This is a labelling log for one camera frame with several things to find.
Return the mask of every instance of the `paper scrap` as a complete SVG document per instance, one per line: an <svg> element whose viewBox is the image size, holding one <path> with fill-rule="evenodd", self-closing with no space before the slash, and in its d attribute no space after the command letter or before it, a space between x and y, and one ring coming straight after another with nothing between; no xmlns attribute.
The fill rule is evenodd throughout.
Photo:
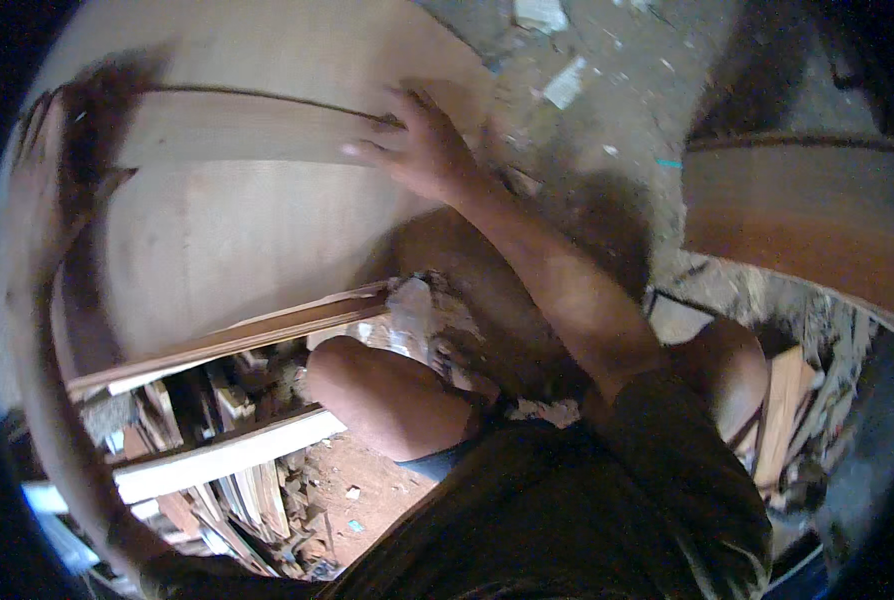
<svg viewBox="0 0 894 600"><path fill-rule="evenodd" d="M514 0L513 18L524 29L546 35L562 32L569 24L561 0Z"/></svg>
<svg viewBox="0 0 894 600"><path fill-rule="evenodd" d="M550 80L547 87L544 88L544 98L547 98L561 111L571 106L574 99L581 93L581 78L586 66L586 58L576 56L570 61L570 64Z"/></svg>

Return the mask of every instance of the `dirt floor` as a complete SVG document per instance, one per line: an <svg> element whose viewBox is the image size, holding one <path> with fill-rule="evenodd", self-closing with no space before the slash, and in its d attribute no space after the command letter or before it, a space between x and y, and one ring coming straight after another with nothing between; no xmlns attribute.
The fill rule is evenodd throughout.
<svg viewBox="0 0 894 600"><path fill-rule="evenodd" d="M631 294L639 297L651 284L750 327L777 325L795 342L817 337L810 313L829 307L829 298L680 250L687 212L680 165L696 139L885 133L869 94L835 85L832 69L846 68L849 47L822 31L825 19L797 3L766 0L564 0L570 26L548 35L513 28L509 1L418 4L496 75L490 126L476 144L480 159L540 182L523 202L617 274ZM581 91L558 108L543 90L577 57L585 60ZM563 348L486 240L449 214L415 222L395 240L402 272L439 270L464 295L487 338L478 352L489 375L523 396L546 389ZM310 456L344 565L432 486L346 434ZM350 486L360 487L357 500L345 497ZM355 533L351 521L363 531Z"/></svg>
<svg viewBox="0 0 894 600"><path fill-rule="evenodd" d="M424 498L434 482L397 466L350 433L333 436L329 444L321 442L308 451L308 464L320 473L308 496L327 510L336 560L347 567ZM357 499L347 497L352 486L359 488Z"/></svg>

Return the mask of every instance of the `black shorts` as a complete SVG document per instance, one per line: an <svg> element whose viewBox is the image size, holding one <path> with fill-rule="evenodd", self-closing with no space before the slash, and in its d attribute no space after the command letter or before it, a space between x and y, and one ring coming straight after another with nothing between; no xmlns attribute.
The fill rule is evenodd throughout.
<svg viewBox="0 0 894 600"><path fill-rule="evenodd" d="M571 427L577 426L579 426L579 423L571 425ZM433 452L432 454L428 454L427 456L415 458L412 461L397 462L397 465L403 467L404 469L413 471L416 474L421 474L425 477L429 477L433 481L441 482L443 481L444 477L446 477L447 474L449 474L459 462L464 460L464 457L468 453L470 453L471 450L477 448L477 445L481 442L481 440L483 440L490 434L497 431L511 429L530 431L535 430L538 427L544 429L557 428L556 426L554 426L553 423L549 422L548 420L544 420L543 418L510 420L509 418L504 418L503 416L499 415L485 421L483 426L480 428L480 431L477 432L477 435L473 438L465 439L464 441L452 445L449 448Z"/></svg>

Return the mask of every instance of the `leg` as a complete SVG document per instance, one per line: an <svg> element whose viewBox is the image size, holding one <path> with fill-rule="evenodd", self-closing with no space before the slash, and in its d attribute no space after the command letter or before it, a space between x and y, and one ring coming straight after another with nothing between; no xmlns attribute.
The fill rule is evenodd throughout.
<svg viewBox="0 0 894 600"><path fill-rule="evenodd" d="M394 461L449 449L480 428L477 407L429 366L396 352L339 336L313 350L307 369L313 399Z"/></svg>
<svg viewBox="0 0 894 600"><path fill-rule="evenodd" d="M770 383L753 331L716 318L693 340L668 351L673 371L708 403L720 438L729 443L757 412Z"/></svg>

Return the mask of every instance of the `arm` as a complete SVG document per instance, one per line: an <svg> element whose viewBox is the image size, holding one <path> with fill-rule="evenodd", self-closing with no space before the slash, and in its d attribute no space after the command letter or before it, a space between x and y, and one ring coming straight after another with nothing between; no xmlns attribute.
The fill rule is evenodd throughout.
<svg viewBox="0 0 894 600"><path fill-rule="evenodd" d="M141 565L173 550L121 500L110 467L64 389L51 332L51 283L86 222L82 215L71 223L60 209L65 112L59 96L45 95L34 105L10 176L5 209L28 234L16 240L10 264L3 266L10 269L5 334L17 357L24 414L46 474L94 549L138 583Z"/></svg>
<svg viewBox="0 0 894 600"><path fill-rule="evenodd" d="M636 302L588 255L481 170L430 99L389 90L407 127L406 150L369 141L344 151L413 192L456 209L513 268L568 352L609 404L633 376L660 366L660 344Z"/></svg>

